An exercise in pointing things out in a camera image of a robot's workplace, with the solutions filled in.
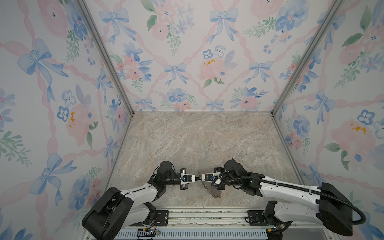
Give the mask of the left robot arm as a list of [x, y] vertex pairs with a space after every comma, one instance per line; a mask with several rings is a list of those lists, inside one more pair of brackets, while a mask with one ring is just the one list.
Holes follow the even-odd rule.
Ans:
[[177, 173], [171, 162], [163, 161], [143, 186], [130, 190], [107, 189], [83, 218], [82, 227], [97, 240], [112, 240], [121, 229], [133, 224], [152, 226], [156, 223], [156, 207], [152, 202], [162, 197], [167, 186], [177, 185], [183, 191], [199, 180], [200, 177], [186, 173], [184, 168]]

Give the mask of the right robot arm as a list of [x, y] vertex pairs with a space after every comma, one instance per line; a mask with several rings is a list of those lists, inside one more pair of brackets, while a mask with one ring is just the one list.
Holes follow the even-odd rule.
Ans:
[[324, 226], [341, 236], [353, 235], [353, 204], [330, 184], [304, 186], [280, 182], [249, 172], [234, 159], [200, 177], [203, 183], [219, 191], [233, 186], [250, 196], [268, 198], [262, 213], [248, 215], [250, 225], [264, 224], [274, 232], [282, 232], [294, 222], [303, 222]]

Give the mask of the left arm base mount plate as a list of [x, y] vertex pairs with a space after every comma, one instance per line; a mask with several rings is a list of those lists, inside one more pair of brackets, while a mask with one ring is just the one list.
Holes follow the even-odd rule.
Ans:
[[169, 210], [158, 210], [151, 203], [139, 205], [137, 210], [129, 213], [128, 219], [134, 220], [129, 227], [166, 227], [169, 222]]

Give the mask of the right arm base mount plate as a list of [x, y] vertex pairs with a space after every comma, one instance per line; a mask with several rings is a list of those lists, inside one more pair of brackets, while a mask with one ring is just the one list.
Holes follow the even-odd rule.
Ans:
[[293, 221], [283, 222], [275, 215], [277, 201], [268, 201], [264, 210], [248, 210], [245, 221], [251, 227], [272, 227], [272, 232], [286, 231]]

